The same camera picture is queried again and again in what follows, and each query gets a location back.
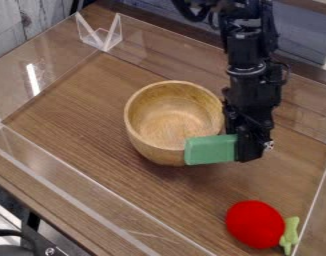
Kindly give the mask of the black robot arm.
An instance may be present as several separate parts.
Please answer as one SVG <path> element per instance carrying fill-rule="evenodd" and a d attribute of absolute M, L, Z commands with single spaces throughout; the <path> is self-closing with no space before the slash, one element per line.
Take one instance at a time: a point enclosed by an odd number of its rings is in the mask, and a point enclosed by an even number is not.
<path fill-rule="evenodd" d="M 189 165 L 249 162 L 274 147 L 273 112 L 281 105 L 290 68 L 273 58 L 278 49 L 273 0 L 172 0 L 192 22 L 221 32 L 230 86 L 222 89 L 224 135 L 186 140 Z"/>

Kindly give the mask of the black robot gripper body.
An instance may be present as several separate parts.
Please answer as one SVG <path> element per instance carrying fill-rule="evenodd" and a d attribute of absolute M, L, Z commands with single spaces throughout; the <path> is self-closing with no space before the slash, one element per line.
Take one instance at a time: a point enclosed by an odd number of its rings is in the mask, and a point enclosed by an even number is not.
<path fill-rule="evenodd" d="M 282 86 L 286 84 L 285 67 L 286 65 L 277 61 L 264 61 L 249 68 L 234 65 L 228 67 L 230 86 L 222 93 L 229 134 L 234 134 L 242 125 L 264 131 L 274 128 L 273 111 L 282 100 Z"/>

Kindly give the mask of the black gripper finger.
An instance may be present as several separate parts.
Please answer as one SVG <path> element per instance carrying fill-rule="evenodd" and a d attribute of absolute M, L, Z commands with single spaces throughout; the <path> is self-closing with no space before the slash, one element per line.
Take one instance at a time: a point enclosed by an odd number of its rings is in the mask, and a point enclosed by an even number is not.
<path fill-rule="evenodd" d="M 274 148 L 270 130 L 242 125 L 237 129 L 237 161 L 241 163 L 260 159 L 266 150 Z"/>

